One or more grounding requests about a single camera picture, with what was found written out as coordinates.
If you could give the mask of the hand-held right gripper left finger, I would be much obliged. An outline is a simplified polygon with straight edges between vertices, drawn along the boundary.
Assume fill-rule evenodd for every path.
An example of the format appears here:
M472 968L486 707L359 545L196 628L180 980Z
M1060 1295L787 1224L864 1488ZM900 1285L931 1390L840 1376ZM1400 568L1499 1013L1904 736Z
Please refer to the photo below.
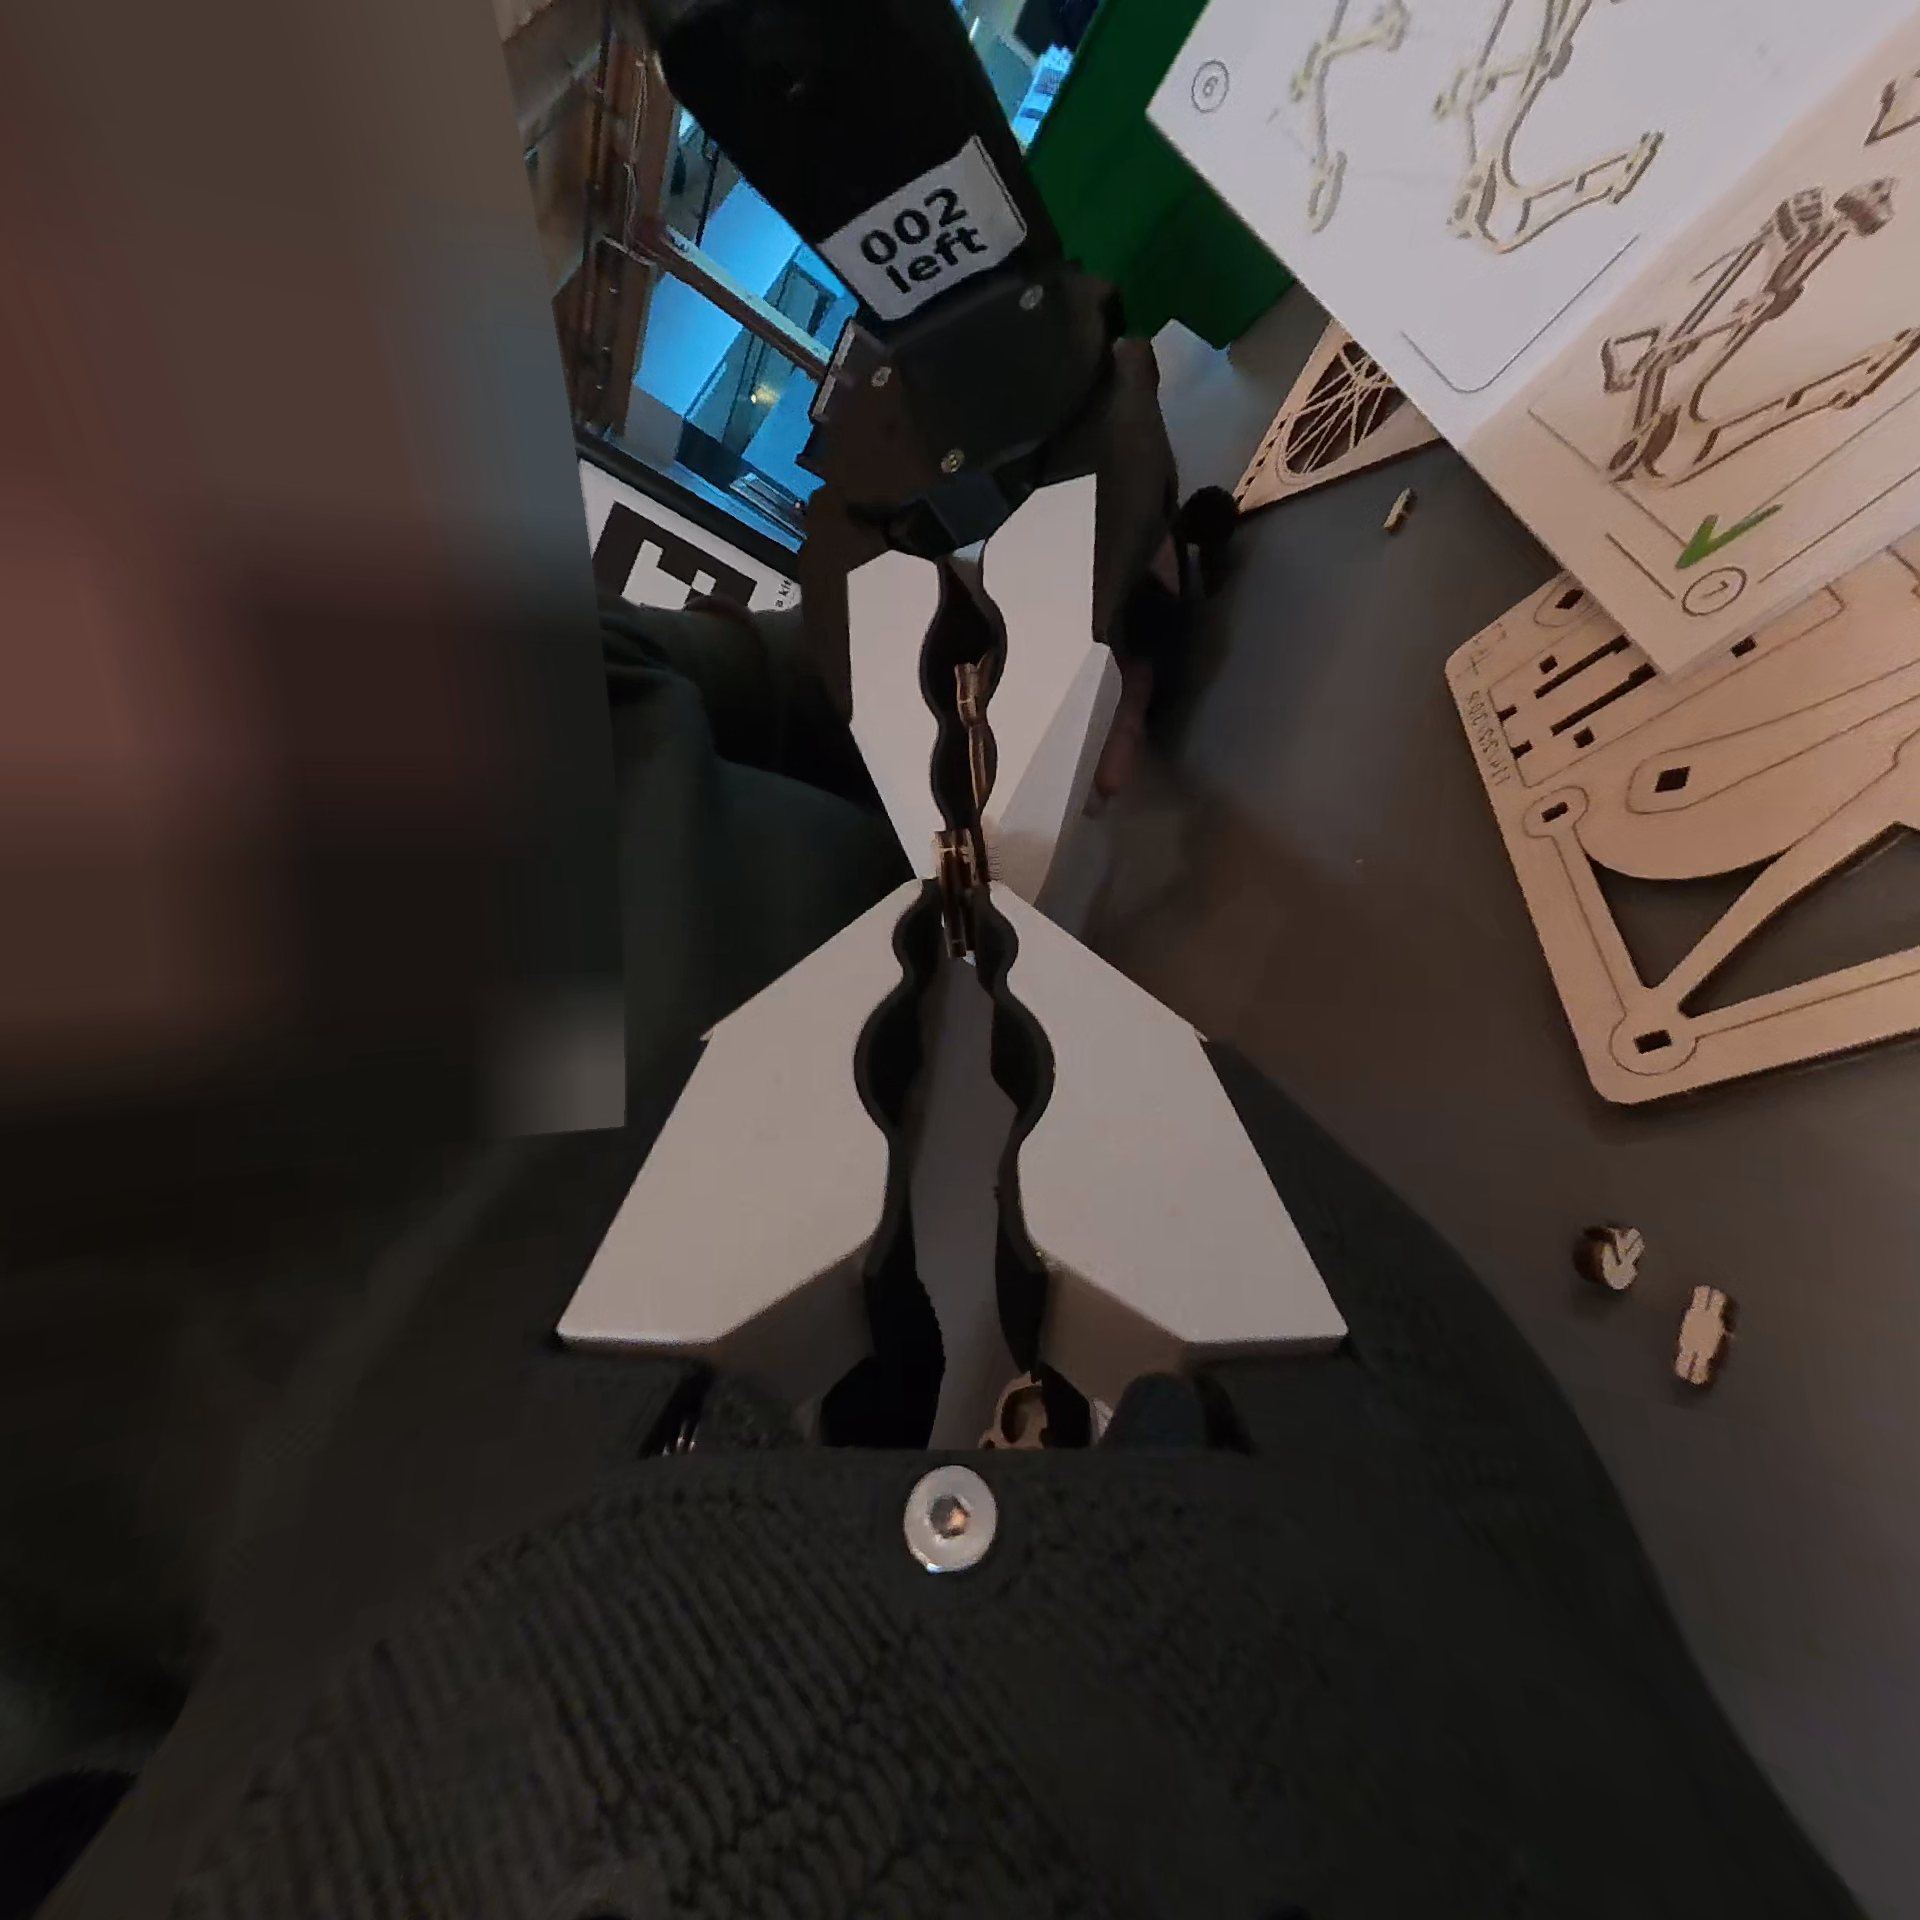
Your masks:
M912 1169L944 954L911 879L711 1028L562 1310L567 1348L936 1409Z

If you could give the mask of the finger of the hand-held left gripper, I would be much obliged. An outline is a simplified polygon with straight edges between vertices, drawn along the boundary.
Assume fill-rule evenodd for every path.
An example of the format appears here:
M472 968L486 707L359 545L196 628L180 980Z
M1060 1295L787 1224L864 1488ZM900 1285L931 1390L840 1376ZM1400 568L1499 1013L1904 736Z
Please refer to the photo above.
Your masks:
M987 699L992 782L980 824L992 877L1052 920L1088 920L1110 831L1093 813L1095 773L1123 693L1120 664L1095 636L1097 479L1030 494L963 549L998 619Z
M949 610L949 565L889 549L853 568L840 586L853 742L917 883L931 885L943 867L940 842L957 829L954 713L931 659Z

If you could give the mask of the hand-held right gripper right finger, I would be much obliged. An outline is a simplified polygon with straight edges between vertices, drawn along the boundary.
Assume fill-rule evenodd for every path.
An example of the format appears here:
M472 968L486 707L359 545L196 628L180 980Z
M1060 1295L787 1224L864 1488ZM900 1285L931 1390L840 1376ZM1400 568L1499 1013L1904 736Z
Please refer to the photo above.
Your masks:
M1045 1361L1115 1405L1147 1373L1339 1346L1347 1318L1201 1031L1011 888L992 901L1054 1057L1016 1161Z

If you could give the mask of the wooden model parts sheet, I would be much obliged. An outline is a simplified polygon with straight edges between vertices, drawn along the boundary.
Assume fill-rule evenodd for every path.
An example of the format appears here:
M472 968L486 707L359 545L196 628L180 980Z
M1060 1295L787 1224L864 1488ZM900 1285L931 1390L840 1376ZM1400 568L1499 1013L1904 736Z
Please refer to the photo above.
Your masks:
M1589 1080L1644 1105L1911 1040L1917 939L1711 1008L1789 909L1918 825L1918 539L1660 670L1571 573L1447 661Z
M1330 320L1234 487L1243 515L1443 440L1384 368Z

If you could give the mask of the glass window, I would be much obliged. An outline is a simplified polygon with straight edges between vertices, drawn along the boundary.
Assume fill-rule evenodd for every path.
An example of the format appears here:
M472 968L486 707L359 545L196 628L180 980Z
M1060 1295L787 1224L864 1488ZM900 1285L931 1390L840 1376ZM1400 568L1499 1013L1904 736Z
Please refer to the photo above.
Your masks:
M492 18L577 429L796 543L853 295L675 98L636 3Z

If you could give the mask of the black white marker board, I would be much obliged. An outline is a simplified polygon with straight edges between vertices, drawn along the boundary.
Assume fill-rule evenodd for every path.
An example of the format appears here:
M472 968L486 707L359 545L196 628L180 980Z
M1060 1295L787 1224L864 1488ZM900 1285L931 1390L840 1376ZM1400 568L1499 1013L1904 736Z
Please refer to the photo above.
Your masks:
M791 611L803 601L793 547L649 469L579 457L597 587L626 604L685 611L722 601Z

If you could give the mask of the green box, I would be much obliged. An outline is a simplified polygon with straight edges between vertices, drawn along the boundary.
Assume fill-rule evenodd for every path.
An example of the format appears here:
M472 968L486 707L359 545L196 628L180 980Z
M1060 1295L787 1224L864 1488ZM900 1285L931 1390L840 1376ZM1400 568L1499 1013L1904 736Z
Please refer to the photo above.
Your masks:
M1293 276L1148 117L1202 10L1101 3L1025 163L1069 258L1116 289L1127 333L1179 322L1227 350Z

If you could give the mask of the instruction sheet with green tick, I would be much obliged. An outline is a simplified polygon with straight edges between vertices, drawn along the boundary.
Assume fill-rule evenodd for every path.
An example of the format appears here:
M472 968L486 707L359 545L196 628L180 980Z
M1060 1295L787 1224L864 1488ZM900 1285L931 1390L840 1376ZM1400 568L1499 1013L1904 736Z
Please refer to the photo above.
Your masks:
M1678 223L1464 444L1662 667L1917 522L1917 3L1764 11Z

